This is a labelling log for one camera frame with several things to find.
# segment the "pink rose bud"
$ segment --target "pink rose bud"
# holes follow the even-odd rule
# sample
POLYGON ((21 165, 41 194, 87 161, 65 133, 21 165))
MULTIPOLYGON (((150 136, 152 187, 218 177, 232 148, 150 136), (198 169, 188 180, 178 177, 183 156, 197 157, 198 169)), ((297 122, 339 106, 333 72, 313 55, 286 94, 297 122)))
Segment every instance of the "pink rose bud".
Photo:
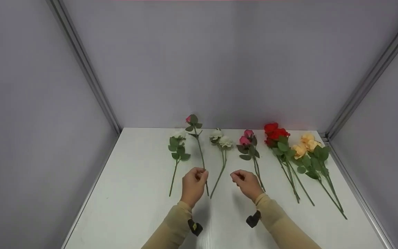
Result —
POLYGON ((252 130, 245 130, 244 131, 244 136, 245 137, 252 137, 254 135, 254 132, 252 130))
POLYGON ((245 136, 240 137, 239 143, 241 145, 249 145, 249 144, 251 144, 250 140, 248 140, 248 138, 245 137, 245 136))

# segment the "sleeve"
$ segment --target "sleeve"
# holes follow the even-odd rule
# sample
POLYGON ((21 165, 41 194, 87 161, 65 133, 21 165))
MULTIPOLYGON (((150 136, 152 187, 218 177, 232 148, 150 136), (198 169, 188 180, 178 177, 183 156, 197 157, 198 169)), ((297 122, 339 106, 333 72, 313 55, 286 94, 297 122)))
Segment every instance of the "sleeve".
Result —
POLYGON ((257 197, 255 204, 262 224, 280 249, 321 249, 267 194, 257 197))
POLYGON ((174 205, 142 249, 177 249, 190 232, 191 208, 185 202, 174 205))

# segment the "cream flower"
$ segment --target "cream flower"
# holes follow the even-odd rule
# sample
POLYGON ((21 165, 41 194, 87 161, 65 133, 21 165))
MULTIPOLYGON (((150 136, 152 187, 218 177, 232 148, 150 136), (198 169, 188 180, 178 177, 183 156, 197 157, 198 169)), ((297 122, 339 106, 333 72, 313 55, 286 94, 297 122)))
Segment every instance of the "cream flower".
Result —
POLYGON ((230 137, 223 136, 219 139, 219 144, 222 148, 231 148, 233 146, 233 142, 231 141, 230 137))
POLYGON ((302 137, 300 138, 300 141, 302 143, 304 143, 305 145, 306 145, 306 143, 308 143, 311 140, 315 140, 315 138, 314 138, 313 134, 311 134, 309 132, 303 134, 302 137))
POLYGON ((217 140, 219 140, 223 136, 224 134, 222 133, 221 129, 216 128, 210 135, 210 141, 217 142, 217 140))
POLYGON ((185 139, 186 135, 187 135, 187 133, 185 132, 184 129, 182 129, 182 130, 179 129, 179 130, 176 130, 176 131, 174 132, 174 134, 172 135, 172 137, 175 137, 175 138, 177 138, 177 139, 185 139))
POLYGON ((306 144, 305 147, 309 152, 313 152, 316 146, 319 145, 322 147, 322 144, 316 140, 309 140, 306 144))
POLYGON ((304 144, 293 145, 291 147, 291 149, 296 151, 296 154, 294 155, 294 159, 299 159, 306 154, 306 148, 305 148, 304 144))

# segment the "table surface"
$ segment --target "table surface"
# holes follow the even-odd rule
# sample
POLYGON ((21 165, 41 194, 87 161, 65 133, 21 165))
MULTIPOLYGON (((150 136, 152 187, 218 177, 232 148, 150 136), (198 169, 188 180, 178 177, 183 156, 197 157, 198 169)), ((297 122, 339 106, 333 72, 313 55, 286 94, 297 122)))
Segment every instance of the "table surface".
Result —
MULTIPOLYGON (((172 196, 169 197, 175 161, 167 145, 174 131, 160 128, 123 129, 68 239, 66 249, 142 247, 171 206, 180 199, 181 178, 192 167, 202 166, 196 140, 188 137, 186 152, 191 153, 191 159, 180 162, 172 196)), ((222 131, 235 143, 243 134, 243 130, 222 131)), ((205 166, 210 172, 210 194, 222 167, 220 151, 208 140, 211 132, 211 129, 204 129, 200 136, 205 166)), ((301 197, 298 204, 280 164, 262 142, 264 132, 254 132, 259 140, 259 169, 267 194, 319 246, 327 249, 384 248, 331 156, 326 166, 348 220, 339 213, 319 183, 305 175, 300 175, 300 180, 316 206, 311 205, 299 185, 296 186, 301 197)), ((293 145, 306 131, 289 132, 290 145, 293 145)), ((316 131, 311 133, 319 141, 322 140, 316 131)), ((229 174, 237 169, 253 172, 254 168, 252 161, 240 159, 239 154, 237 148, 228 152, 227 166, 214 198, 210 200, 204 194, 193 209, 194 220, 202 224, 204 230, 199 237, 188 235, 181 248, 278 248, 261 224, 252 229, 245 223, 256 208, 232 182, 229 174)))

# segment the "gray wall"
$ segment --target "gray wall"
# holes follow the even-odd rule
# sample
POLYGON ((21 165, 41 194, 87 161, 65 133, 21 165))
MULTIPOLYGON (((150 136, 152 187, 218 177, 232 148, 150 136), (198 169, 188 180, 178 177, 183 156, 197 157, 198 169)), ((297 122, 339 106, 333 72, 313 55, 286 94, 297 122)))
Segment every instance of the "gray wall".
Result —
POLYGON ((59 248, 114 141, 46 1, 0 0, 0 248, 59 248))
POLYGON ((325 131, 398 31, 398 0, 65 0, 125 127, 325 131))
POLYGON ((398 55, 333 146, 398 248, 398 55))

